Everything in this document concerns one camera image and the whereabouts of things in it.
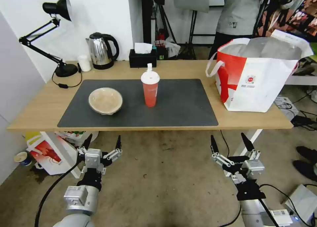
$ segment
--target lamp arm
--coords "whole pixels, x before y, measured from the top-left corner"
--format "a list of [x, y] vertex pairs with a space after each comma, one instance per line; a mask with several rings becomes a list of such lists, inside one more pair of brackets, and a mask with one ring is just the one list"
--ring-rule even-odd
[[[53, 55], [51, 55], [51, 54], [48, 54], [47, 52], [45, 52], [45, 51], [43, 51], [43, 50], [39, 49], [38, 47], [35, 47], [34, 45], [31, 44], [32, 41], [34, 41], [34, 40], [36, 40], [36, 39], [42, 37], [43, 35], [47, 34], [48, 32], [50, 32], [50, 31], [56, 29], [57, 27], [59, 27], [59, 21], [60, 21], [59, 19], [53, 18], [53, 19], [50, 20], [48, 23], [46, 23], [45, 25], [43, 25], [43, 26], [41, 26], [40, 28], [36, 29], [35, 31], [32, 31], [31, 33], [27, 34], [26, 36], [21, 37], [21, 38], [19, 39], [20, 44], [23, 44], [23, 45], [29, 47], [30, 49], [32, 49], [32, 50], [38, 52], [39, 54], [41, 54], [41, 55], [43, 55], [43, 56], [49, 58], [50, 60], [54, 61], [54, 62], [57, 63], [58, 65], [61, 65], [61, 64], [66, 65], [66, 64], [63, 62], [63, 59], [58, 59], [57, 57], [55, 57], [55, 56], [53, 56]], [[49, 30], [43, 32], [42, 34], [37, 35], [35, 38], [29, 40], [29, 37], [30, 37], [30, 36], [32, 36], [32, 35], [33, 35], [34, 33], [36, 33], [37, 31], [43, 29], [44, 27], [46, 27], [46, 26], [48, 26], [48, 25], [50, 25], [50, 24], [54, 24], [55, 26], [54, 26], [53, 28], [51, 28], [51, 29], [49, 29]]]

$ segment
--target kettle handle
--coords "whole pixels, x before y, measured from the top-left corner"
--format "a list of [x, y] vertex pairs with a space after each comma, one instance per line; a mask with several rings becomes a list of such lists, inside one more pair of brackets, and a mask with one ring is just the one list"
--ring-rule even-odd
[[112, 60], [116, 60], [118, 58], [118, 56], [119, 56], [119, 45], [118, 45], [118, 42], [116, 41], [116, 39], [113, 36], [108, 35], [108, 34], [102, 34], [102, 37], [104, 38], [105, 42], [107, 40], [110, 40], [110, 41], [113, 42], [113, 44], [114, 44], [114, 46], [116, 48], [116, 54], [112, 55]]

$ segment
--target black pants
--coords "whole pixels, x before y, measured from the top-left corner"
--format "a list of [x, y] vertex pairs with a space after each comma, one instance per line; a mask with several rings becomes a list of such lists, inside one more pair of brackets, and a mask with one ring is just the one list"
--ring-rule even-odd
[[208, 59], [210, 59], [211, 56], [213, 56], [213, 54], [217, 52], [217, 50], [220, 46], [228, 43], [229, 41], [231, 41], [233, 39], [238, 39], [238, 38], [251, 39], [252, 35], [227, 35], [227, 34], [222, 34], [222, 33], [216, 32], [214, 44], [211, 47]]

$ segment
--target black desk mat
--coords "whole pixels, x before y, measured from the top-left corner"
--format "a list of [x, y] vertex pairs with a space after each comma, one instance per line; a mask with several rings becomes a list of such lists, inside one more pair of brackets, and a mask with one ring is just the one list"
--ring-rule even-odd
[[[123, 97], [121, 109], [112, 116], [91, 109], [88, 97], [101, 87], [111, 87]], [[168, 127], [217, 126], [199, 79], [161, 79], [155, 107], [144, 102], [140, 80], [84, 80], [58, 127]]]

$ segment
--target lamp base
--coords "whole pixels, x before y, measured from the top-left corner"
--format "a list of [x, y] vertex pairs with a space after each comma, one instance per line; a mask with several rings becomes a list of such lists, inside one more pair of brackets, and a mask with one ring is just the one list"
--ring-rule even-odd
[[61, 64], [58, 68], [55, 70], [55, 74], [58, 77], [69, 77], [77, 73], [78, 68], [76, 65], [73, 64]]

